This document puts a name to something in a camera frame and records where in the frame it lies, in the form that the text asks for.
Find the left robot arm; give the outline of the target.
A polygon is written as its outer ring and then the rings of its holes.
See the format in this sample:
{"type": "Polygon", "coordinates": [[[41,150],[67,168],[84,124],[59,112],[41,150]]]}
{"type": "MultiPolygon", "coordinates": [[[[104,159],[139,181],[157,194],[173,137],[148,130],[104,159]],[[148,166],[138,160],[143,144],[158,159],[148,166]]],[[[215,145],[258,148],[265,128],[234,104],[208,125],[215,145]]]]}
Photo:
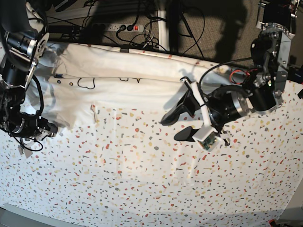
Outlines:
{"type": "Polygon", "coordinates": [[[211,93],[205,93],[202,82],[211,70],[207,70],[198,82],[188,77],[181,79],[187,91],[163,116],[161,124],[173,125],[182,113],[193,116],[199,110],[203,126],[199,130],[187,127],[175,135],[175,140],[196,142],[205,149],[211,149],[221,141],[229,145],[231,135],[223,129],[225,124],[251,113],[267,115],[281,107],[299,5],[298,0],[259,2],[264,14],[257,22],[260,33],[250,47],[253,67],[244,72],[242,82],[230,78],[229,85],[220,85],[211,93]]]}

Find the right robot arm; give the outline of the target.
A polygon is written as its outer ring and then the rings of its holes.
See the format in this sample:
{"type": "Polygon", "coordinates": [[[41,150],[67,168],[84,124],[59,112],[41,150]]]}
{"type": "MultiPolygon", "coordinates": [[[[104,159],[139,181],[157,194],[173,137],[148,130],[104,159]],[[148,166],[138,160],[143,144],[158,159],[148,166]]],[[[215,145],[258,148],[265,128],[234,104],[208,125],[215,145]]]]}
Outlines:
{"type": "Polygon", "coordinates": [[[46,0],[0,2],[0,128],[12,137],[43,140],[58,128],[43,118],[41,85],[34,75],[49,39],[46,0]],[[36,83],[40,108],[33,114],[21,111],[30,82],[36,83]]]}

